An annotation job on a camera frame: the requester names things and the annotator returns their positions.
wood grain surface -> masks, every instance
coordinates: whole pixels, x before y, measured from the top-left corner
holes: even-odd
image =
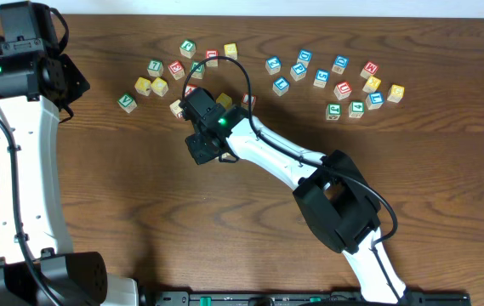
[[[324,153],[349,154],[367,181],[395,208],[400,228],[386,242],[398,275],[425,291],[468,292],[484,305],[484,20],[347,18],[209,18],[69,15],[66,52],[91,83],[60,127],[58,167],[66,222],[78,252],[97,251],[109,272],[152,288],[194,291],[320,291],[358,287],[342,255],[305,225],[291,190],[247,161],[197,166],[185,147],[192,133],[168,106],[182,81],[165,71],[169,91],[139,95],[150,59],[190,60],[181,42],[223,53],[237,43],[239,60],[259,96],[255,115],[293,142]],[[308,75],[288,75],[298,51],[314,52]],[[350,58],[343,76],[312,86],[336,54]],[[265,59],[283,67],[269,76]],[[406,87],[361,119],[324,119],[333,85],[346,80],[364,99],[359,72],[380,65],[380,89]],[[272,82],[284,76],[288,93]],[[246,91],[225,62],[191,80],[236,103]],[[118,105],[125,92],[138,108]],[[382,210],[383,230],[390,218]]]

wooden cube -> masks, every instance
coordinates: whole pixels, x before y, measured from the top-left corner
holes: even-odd
[[[384,103],[384,95],[380,92],[371,93],[365,100],[367,103],[367,110],[375,110],[381,107]]]
[[[293,77],[294,81],[299,81],[306,76],[306,72],[304,64],[298,63],[291,68],[291,77]]]
[[[155,81],[151,84],[151,88],[155,94],[163,97],[164,94],[168,92],[168,84],[166,81],[162,80],[160,77],[157,77]]]
[[[274,82],[272,90],[281,97],[289,90],[289,82],[282,76]]]
[[[360,118],[364,115],[364,103],[353,101],[350,103],[350,118]]]
[[[197,88],[197,85],[187,84],[187,87],[185,88],[185,97],[187,97],[190,93],[192,93],[193,90]]]
[[[172,111],[172,114],[178,119],[183,119],[183,109],[179,107],[179,103],[181,103],[181,100],[177,100],[173,102],[170,105],[170,110]]]
[[[191,59],[192,56],[196,53],[196,44],[187,39],[183,43],[181,43],[179,50],[181,51],[181,54],[183,56],[186,56],[189,59]]]
[[[128,114],[138,107],[136,100],[127,93],[125,93],[117,102]]]
[[[369,61],[361,71],[361,77],[368,79],[369,77],[376,74],[378,71],[378,65],[374,64],[373,62]]]
[[[140,77],[136,84],[134,85],[138,94],[143,94],[144,96],[149,97],[151,94],[151,81]]]
[[[329,76],[330,76],[330,73],[328,73],[328,71],[324,71],[321,69],[317,70],[316,79],[313,82],[313,86],[325,88],[325,86],[327,86],[327,81]]]
[[[235,43],[229,43],[225,45],[225,55],[231,59],[238,59],[238,49]]]
[[[220,94],[219,97],[215,100],[215,102],[223,105],[223,107],[225,107],[226,110],[232,107],[232,98],[224,93]]]
[[[364,87],[362,88],[362,91],[367,93],[367,94],[371,94],[371,93],[375,93],[376,90],[378,90],[378,87],[379,87],[379,84],[381,83],[381,80],[378,79],[377,77],[375,76],[370,76],[368,78],[368,81],[366,84],[364,84]]]
[[[147,72],[151,77],[162,77],[164,66],[160,60],[152,60],[147,67]]]
[[[178,60],[170,64],[168,66],[168,70],[170,70],[170,73],[176,80],[179,80],[181,77],[185,76],[185,69],[183,68],[183,65]]]
[[[334,94],[338,100],[345,99],[351,94],[351,87],[348,82],[340,82],[334,88]]]
[[[297,63],[304,65],[304,68],[308,68],[311,60],[311,52],[308,50],[300,50],[299,57],[296,59]]]
[[[257,96],[251,96],[251,111],[255,108],[255,102],[257,102]],[[244,93],[243,94],[243,99],[242,99],[242,107],[244,109],[249,108],[249,93]]]
[[[349,62],[350,62],[350,59],[348,59],[348,58],[346,58],[342,55],[338,55],[336,57],[336,60],[334,61],[333,72],[338,73],[338,74],[343,74],[344,70],[347,67],[347,64]]]
[[[327,113],[325,119],[327,120],[338,120],[342,115],[342,107],[339,104],[331,103],[327,105]]]
[[[192,62],[191,71],[193,71],[198,66],[198,63],[199,62],[196,62],[196,61]],[[196,69],[192,73],[192,77],[202,80],[204,78],[204,67],[205,67],[205,65],[200,65],[200,67],[198,67],[198,69]]]
[[[219,56],[219,50],[206,50],[206,59],[209,59],[210,57],[214,56]],[[206,62],[207,67],[217,67],[219,66],[219,60],[218,59],[212,59],[210,61]]]
[[[274,56],[266,60],[266,71],[268,74],[273,75],[279,72],[282,69],[282,62]]]
[[[402,97],[404,97],[404,87],[393,84],[387,93],[387,100],[399,103],[401,102]]]

black clamp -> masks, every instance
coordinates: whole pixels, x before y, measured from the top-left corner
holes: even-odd
[[[322,163],[367,185],[355,163],[340,150],[324,157]],[[337,184],[342,190],[329,199],[325,187]],[[379,202],[360,185],[326,170],[317,169],[304,178],[293,196],[311,232],[337,253],[356,253],[361,241],[379,227]]]

yellow block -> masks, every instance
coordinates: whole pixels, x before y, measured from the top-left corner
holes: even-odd
[[[163,97],[164,94],[168,91],[168,84],[166,81],[162,80],[160,77],[157,77],[155,81],[151,84],[151,88],[155,94]]]
[[[235,43],[229,43],[225,45],[225,55],[237,60],[238,59],[238,49]]]
[[[404,96],[404,87],[395,85],[391,86],[387,94],[387,100],[395,103],[399,103]]]
[[[381,80],[375,76],[371,76],[368,78],[367,85],[371,88],[378,89]]]
[[[143,94],[143,95],[148,96],[151,93],[151,81],[149,81],[149,80],[147,80],[143,77],[140,77],[138,79],[138,81],[136,82],[134,87],[136,88],[136,91],[139,94]]]
[[[232,106],[232,98],[224,93],[220,94],[215,102],[223,105],[226,110],[228,110]]]

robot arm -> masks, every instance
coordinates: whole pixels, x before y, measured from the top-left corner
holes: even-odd
[[[327,247],[342,252],[348,259],[361,283],[363,297],[370,302],[398,302],[371,251],[372,241],[380,237],[376,216],[379,203],[370,202],[371,197],[364,190],[349,185],[345,187],[352,188],[346,188],[338,198],[329,200],[323,192],[330,185],[336,184],[335,180],[315,167],[301,164],[269,146],[255,135],[246,110],[235,106],[227,111],[222,105],[215,104],[204,89],[193,91],[180,106],[185,118],[192,121],[196,130],[185,141],[196,163],[210,161],[228,152],[259,165],[280,179],[293,190],[314,235]],[[274,145],[318,164],[325,161],[335,167],[347,167],[346,170],[357,173],[363,180],[351,159],[343,153],[337,151],[327,158],[322,153],[304,149],[286,140],[265,127],[255,116],[253,124]],[[406,286],[393,270],[383,246],[378,244],[376,249],[390,283],[401,298]]]

